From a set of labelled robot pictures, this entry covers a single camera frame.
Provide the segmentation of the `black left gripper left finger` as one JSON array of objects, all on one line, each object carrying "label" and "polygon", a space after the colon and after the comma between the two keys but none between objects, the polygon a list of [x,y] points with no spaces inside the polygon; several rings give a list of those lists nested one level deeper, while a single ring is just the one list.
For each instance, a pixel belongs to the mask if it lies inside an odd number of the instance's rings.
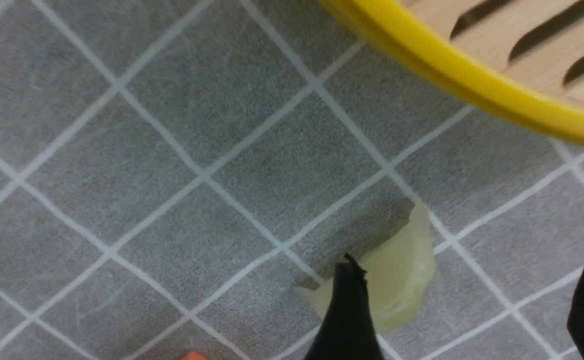
[{"label": "black left gripper left finger", "polygon": [[335,265],[327,312],[306,360],[383,360],[369,305],[366,271],[349,254]]}]

